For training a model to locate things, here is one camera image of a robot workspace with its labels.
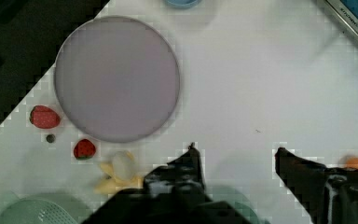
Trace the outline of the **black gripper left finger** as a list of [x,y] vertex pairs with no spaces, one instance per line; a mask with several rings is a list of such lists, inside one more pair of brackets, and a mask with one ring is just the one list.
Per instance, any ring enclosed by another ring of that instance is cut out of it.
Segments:
[[192,142],[182,156],[152,170],[144,177],[144,190],[152,197],[170,194],[183,186],[205,191],[200,152]]

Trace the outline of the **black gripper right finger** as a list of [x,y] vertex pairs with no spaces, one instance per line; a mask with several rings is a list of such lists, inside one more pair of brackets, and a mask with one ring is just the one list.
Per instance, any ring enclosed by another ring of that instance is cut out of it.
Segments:
[[358,169],[328,168],[280,147],[275,171],[313,224],[358,224]]

